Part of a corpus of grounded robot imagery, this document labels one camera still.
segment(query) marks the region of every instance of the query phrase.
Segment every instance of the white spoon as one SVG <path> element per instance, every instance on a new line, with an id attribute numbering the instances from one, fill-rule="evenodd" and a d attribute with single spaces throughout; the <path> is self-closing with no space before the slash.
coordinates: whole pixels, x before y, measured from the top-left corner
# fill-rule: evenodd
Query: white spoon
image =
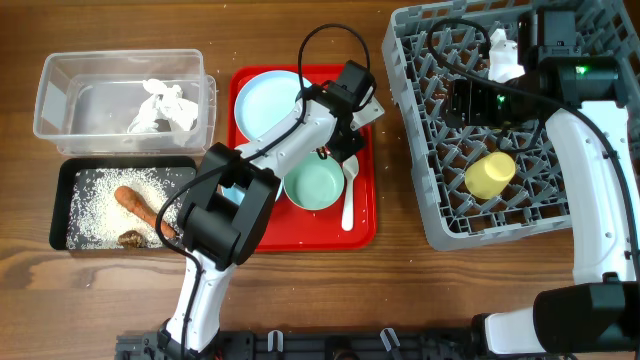
<path id="1" fill-rule="evenodd" d="M 347 179 L 347 190 L 344 194 L 344 209 L 342 209 L 342 230 L 351 231 L 353 229 L 353 180 L 358 175 L 360 166 L 358 158 L 351 156 L 342 163 L 342 172 Z"/>

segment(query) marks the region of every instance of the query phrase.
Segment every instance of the gray dish rack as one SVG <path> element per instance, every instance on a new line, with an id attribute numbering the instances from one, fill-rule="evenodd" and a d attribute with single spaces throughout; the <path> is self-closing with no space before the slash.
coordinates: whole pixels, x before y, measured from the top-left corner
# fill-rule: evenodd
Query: gray dish rack
<path id="1" fill-rule="evenodd" d="M 516 176 L 500 196 L 480 201 L 468 193 L 465 169 L 496 149 L 498 134 L 445 125 L 441 115 L 447 85 L 457 75 L 437 66 L 425 44 L 431 26 L 446 17 L 478 22 L 490 35 L 504 29 L 508 39 L 517 41 L 518 16 L 550 5 L 577 9 L 576 36 L 583 53 L 614 55 L 620 61 L 633 99 L 630 113 L 639 114 L 640 41 L 622 0 L 453 0 L 401 8 L 391 15 L 382 52 L 407 131 L 427 241 L 437 250 L 507 242 L 571 226 L 562 171 L 544 131 L 536 149 L 516 157 Z M 482 41 L 481 33 L 465 26 L 434 34 L 436 50 L 450 63 L 486 77 L 487 63 L 478 52 Z M 640 121 L 631 123 L 631 146 L 637 156 Z M 502 147 L 522 146 L 531 137 L 528 132 L 511 132 Z"/>

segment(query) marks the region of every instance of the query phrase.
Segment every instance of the brown drumstick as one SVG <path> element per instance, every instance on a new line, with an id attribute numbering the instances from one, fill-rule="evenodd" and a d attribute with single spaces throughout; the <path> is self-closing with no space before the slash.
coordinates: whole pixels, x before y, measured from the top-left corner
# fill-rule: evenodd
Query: brown drumstick
<path id="1" fill-rule="evenodd" d="M 137 192 L 128 186 L 120 186 L 116 189 L 114 195 L 120 205 L 124 206 L 125 209 L 129 210 L 155 229 L 156 213 L 147 206 L 147 203 L 144 202 L 142 196 L 138 195 Z M 164 221 L 162 221 L 161 230 L 162 234 L 167 239 L 177 236 L 175 230 L 173 230 L 171 226 Z"/>

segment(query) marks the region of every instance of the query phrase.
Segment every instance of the green bowl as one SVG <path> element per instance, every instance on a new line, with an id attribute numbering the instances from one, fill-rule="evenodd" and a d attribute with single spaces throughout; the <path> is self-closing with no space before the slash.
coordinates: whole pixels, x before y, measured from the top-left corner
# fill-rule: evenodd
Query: green bowl
<path id="1" fill-rule="evenodd" d="M 322 210 L 333 205 L 344 189 L 342 167 L 332 157 L 309 154 L 284 177 L 284 192 L 305 210 Z"/>

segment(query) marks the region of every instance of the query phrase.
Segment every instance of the wood grain surface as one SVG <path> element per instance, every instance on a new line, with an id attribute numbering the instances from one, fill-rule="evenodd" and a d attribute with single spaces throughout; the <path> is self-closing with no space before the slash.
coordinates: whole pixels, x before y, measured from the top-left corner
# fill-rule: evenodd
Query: wood grain surface
<path id="1" fill-rule="evenodd" d="M 112 359 L 116 335 L 154 329 L 173 313 L 183 280 L 184 259 L 166 251 L 70 254 L 49 247 L 65 159 L 53 144 L 34 137 L 32 121 L 42 66 L 54 52 L 199 49 L 220 89 L 216 139 L 224 141 L 227 89 L 239 68 L 294 63 L 303 37 L 327 22 L 349 24 L 368 42 L 376 96 L 387 111 L 374 125 L 378 235 L 359 251 L 253 256 L 231 283 L 221 315 L 225 330 L 466 325 L 475 314 L 529 306 L 539 292 L 572 284 L 569 230 L 454 252 L 436 252 L 427 244 L 405 130 L 381 56 L 392 11 L 411 2 L 5 2 L 10 6 L 0 6 L 1 359 Z M 360 51 L 346 33 L 330 30 L 311 41 L 304 59 L 362 61 Z"/>

